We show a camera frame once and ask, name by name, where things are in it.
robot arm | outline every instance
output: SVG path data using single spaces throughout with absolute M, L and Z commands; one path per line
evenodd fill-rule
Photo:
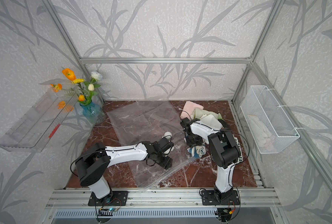
M 185 131 L 188 147 L 201 145 L 203 141 L 209 145 L 212 159 L 217 164 L 214 197 L 218 204 L 227 204 L 233 191 L 229 180 L 232 180 L 235 164 L 243 159 L 238 141 L 228 127 L 221 130 L 213 129 L 199 119 L 184 118 L 181 120 L 181 126 Z
M 172 166 L 172 159 L 165 156 L 164 152 L 172 147 L 173 143 L 166 137 L 153 143 L 142 141 L 136 145 L 121 147 L 105 147 L 102 143 L 96 143 L 75 163 L 80 185 L 88 186 L 98 199 L 105 198 L 108 201 L 113 194 L 102 176 L 106 168 L 122 162 L 150 159 L 168 169 Z

leaf pattern wallpaper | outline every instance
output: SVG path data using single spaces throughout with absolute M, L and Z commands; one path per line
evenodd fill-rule
M 83 74 L 42 3 L 0 0 L 0 137 L 50 87 L 66 86 L 65 67 Z M 54 189 L 65 187 L 91 125 L 75 107 L 41 153 L 0 148 L 0 224 L 37 223 Z
M 332 1 L 285 2 L 256 62 L 332 166 Z M 251 73 L 235 102 L 239 114 L 259 84 Z M 332 194 L 298 142 L 275 155 L 252 148 L 291 223 L 332 223 Z
M 273 5 L 273 1 L 263 0 L 52 2 L 82 57 L 249 57 Z M 45 11 L 39 8 L 38 13 Z M 119 100 L 231 99 L 229 89 L 237 88 L 245 68 L 205 64 L 86 66 L 104 75 L 104 99 Z

white flower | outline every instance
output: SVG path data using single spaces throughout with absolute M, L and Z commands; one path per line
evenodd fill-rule
M 97 81 L 102 80 L 102 74 L 98 73 L 97 71 L 92 71 L 91 77 L 96 79 Z
M 90 83 L 89 86 L 87 87 L 89 91 L 94 91 L 95 87 L 94 84 Z

red tag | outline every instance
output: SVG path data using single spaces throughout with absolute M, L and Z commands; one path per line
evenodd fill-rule
M 60 124 L 56 125 L 56 127 L 54 128 L 54 130 L 52 131 L 52 133 L 49 135 L 49 138 L 51 138 L 51 137 L 55 134 L 56 130 L 57 130 L 59 127 L 60 127 Z

plastic sheet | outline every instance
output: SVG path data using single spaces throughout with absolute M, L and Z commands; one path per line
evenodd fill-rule
M 141 141 L 159 141 L 165 132 L 172 133 L 175 149 L 168 154 L 173 159 L 171 168 L 165 170 L 157 164 L 150 167 L 145 161 L 129 162 L 140 191 L 146 191 L 156 186 L 161 180 L 195 160 L 187 152 L 179 114 L 170 102 L 137 101 L 107 112 L 107 115 L 122 146 L 137 144 Z

